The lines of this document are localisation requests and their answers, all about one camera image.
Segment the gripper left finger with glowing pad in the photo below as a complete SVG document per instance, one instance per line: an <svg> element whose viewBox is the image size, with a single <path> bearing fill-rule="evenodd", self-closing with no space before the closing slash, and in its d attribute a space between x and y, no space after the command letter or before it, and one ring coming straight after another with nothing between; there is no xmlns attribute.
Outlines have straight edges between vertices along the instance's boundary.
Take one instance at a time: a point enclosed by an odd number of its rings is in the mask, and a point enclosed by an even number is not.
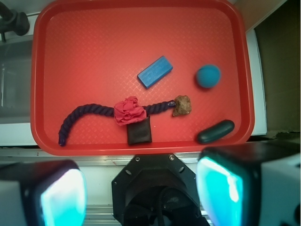
<svg viewBox="0 0 301 226"><path fill-rule="evenodd" d="M86 208L85 176L72 160L0 167L2 226L81 226Z"/></svg>

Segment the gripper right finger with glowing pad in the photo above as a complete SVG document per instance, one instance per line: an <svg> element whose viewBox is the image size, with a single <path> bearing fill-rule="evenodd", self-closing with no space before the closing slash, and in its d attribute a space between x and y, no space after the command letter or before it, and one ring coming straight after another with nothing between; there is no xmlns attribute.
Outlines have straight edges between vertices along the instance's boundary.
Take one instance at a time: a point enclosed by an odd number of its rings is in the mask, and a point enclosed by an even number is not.
<svg viewBox="0 0 301 226"><path fill-rule="evenodd" d="M205 148L196 168L202 207L215 226L298 226L301 147L285 141Z"/></svg>

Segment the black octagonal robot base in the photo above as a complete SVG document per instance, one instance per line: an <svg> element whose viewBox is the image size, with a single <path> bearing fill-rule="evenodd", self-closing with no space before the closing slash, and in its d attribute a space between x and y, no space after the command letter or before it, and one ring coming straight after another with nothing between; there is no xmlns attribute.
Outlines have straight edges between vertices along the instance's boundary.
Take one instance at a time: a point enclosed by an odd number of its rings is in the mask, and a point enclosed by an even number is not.
<svg viewBox="0 0 301 226"><path fill-rule="evenodd" d="M196 174L174 154L136 155L113 179L113 216L123 226L207 226Z"/></svg>

